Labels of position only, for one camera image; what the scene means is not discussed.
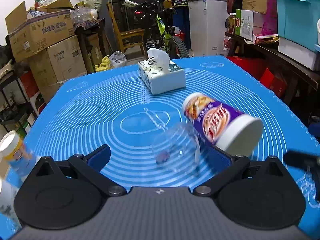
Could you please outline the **clear plastic cup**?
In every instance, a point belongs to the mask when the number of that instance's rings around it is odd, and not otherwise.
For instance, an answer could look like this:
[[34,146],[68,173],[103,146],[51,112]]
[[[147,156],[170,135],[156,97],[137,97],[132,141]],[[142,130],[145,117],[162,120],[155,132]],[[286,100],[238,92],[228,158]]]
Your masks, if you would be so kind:
[[155,137],[151,148],[157,167],[170,173],[194,173],[200,164],[200,143],[190,123],[165,130]]

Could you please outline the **purple paper cup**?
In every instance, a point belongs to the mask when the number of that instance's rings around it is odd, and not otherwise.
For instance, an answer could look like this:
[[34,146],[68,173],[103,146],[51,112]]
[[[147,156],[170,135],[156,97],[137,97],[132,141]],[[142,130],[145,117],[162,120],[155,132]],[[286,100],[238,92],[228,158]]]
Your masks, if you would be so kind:
[[185,98],[182,112],[205,144],[216,146],[231,156],[250,157],[263,133],[260,118],[200,92]]

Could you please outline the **blue yellow paper cup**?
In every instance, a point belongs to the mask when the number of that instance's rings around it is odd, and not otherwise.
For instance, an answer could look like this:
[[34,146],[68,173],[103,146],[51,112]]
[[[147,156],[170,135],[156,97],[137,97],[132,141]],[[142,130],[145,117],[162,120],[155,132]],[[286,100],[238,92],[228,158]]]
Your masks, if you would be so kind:
[[20,135],[12,130],[1,139],[1,157],[10,167],[25,181],[29,173],[36,165],[38,158],[25,146]]

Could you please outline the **white grey paper cup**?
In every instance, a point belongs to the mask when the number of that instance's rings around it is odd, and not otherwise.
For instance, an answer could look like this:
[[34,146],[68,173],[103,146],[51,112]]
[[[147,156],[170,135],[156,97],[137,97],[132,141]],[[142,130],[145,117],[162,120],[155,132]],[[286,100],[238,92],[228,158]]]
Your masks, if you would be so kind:
[[1,214],[13,222],[15,231],[20,230],[21,224],[14,210],[14,199],[18,188],[1,179]]

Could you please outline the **blue silicone baking mat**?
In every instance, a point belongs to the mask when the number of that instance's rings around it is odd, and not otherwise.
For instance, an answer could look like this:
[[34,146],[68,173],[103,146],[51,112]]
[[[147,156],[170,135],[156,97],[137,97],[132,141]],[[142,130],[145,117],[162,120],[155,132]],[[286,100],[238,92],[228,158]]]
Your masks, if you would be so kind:
[[[294,149],[319,156],[319,143],[276,95],[222,56],[180,59],[185,87],[152,95],[136,65],[67,81],[50,100],[25,139],[26,146],[53,167],[88,155],[103,144],[111,158],[101,174],[127,194],[104,196],[85,180],[67,177],[79,204],[57,220],[100,210],[63,230],[26,226],[13,239],[319,239],[319,204],[311,176],[283,163]],[[190,174],[157,167],[152,144],[163,131],[185,123],[185,98],[201,92],[242,113],[260,118],[263,133],[245,169],[246,178],[216,197],[193,189],[215,175],[203,149]]]

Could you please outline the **black metal shelf rack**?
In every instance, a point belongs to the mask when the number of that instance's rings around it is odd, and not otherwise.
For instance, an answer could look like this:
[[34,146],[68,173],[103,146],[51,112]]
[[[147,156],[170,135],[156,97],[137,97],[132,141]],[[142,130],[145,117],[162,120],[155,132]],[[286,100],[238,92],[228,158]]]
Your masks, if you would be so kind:
[[[5,92],[5,88],[12,83],[17,85],[22,95],[22,103],[18,103],[14,95]],[[1,126],[9,132],[9,126],[14,125],[17,131],[26,136],[37,117],[14,70],[6,70],[1,75],[1,96],[4,99],[4,103],[1,103]]]

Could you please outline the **lower cardboard box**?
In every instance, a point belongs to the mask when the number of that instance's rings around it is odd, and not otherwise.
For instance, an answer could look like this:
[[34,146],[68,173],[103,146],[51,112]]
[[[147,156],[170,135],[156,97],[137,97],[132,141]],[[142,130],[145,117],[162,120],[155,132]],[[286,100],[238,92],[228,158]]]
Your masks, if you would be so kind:
[[28,64],[46,103],[67,80],[87,74],[76,35],[32,56]]

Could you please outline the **white patterned tissue box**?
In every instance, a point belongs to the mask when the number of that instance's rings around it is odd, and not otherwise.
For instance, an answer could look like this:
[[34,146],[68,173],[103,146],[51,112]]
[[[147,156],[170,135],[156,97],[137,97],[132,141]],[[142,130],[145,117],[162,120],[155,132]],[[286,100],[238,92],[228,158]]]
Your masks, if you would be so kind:
[[185,71],[163,50],[150,48],[148,59],[138,62],[141,80],[152,95],[185,87]]

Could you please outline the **wooden chair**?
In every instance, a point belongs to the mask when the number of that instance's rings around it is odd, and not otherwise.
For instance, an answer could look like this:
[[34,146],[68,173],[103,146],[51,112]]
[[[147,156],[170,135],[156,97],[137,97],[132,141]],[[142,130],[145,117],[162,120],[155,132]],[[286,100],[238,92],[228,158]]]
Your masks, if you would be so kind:
[[145,55],[146,54],[146,50],[144,47],[145,30],[141,28],[137,28],[129,31],[120,32],[114,16],[112,3],[108,2],[106,3],[106,6],[108,9],[108,14],[110,16],[110,19],[112,21],[114,34],[116,36],[116,41],[118,42],[118,45],[120,47],[120,51],[122,53],[125,53],[125,51],[127,51],[128,49],[139,46],[142,55]]

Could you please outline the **green white carton box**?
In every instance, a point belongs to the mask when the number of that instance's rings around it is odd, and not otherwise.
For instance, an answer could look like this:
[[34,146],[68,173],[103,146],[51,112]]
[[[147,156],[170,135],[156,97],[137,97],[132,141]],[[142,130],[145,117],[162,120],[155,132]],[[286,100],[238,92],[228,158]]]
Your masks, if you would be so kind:
[[255,34],[261,34],[264,21],[265,14],[236,9],[235,35],[253,41]]

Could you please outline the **upper cardboard box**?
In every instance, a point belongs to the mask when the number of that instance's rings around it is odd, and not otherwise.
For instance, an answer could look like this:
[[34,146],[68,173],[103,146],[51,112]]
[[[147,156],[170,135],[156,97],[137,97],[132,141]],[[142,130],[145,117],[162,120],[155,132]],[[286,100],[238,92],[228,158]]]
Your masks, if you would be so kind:
[[13,57],[21,62],[74,35],[70,0],[55,0],[35,10],[22,2],[6,18]]

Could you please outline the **white chest freezer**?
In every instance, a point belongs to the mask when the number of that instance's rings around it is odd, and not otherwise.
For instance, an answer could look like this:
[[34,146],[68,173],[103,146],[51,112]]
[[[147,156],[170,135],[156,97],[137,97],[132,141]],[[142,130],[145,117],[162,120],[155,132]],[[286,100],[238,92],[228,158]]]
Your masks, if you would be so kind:
[[193,55],[223,55],[227,0],[193,0],[188,7]]

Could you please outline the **teal plastic storage bin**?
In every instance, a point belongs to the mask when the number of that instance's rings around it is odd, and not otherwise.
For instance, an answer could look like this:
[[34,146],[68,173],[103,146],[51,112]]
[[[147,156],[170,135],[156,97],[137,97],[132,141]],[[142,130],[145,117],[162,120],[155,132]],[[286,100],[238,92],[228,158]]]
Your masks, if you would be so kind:
[[318,42],[319,0],[276,0],[278,35],[311,51]]

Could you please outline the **black green bicycle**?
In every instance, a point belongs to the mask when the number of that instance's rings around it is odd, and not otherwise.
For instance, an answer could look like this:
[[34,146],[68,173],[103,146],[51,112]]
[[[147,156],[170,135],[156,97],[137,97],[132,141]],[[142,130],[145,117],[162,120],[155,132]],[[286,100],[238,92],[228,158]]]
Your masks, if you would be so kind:
[[172,16],[176,15],[176,10],[165,9],[164,1],[137,3],[131,0],[120,0],[120,4],[134,10],[134,16],[145,30],[144,47],[146,49],[163,50],[170,59],[188,58],[189,50],[184,41],[175,35],[175,27],[169,24]]

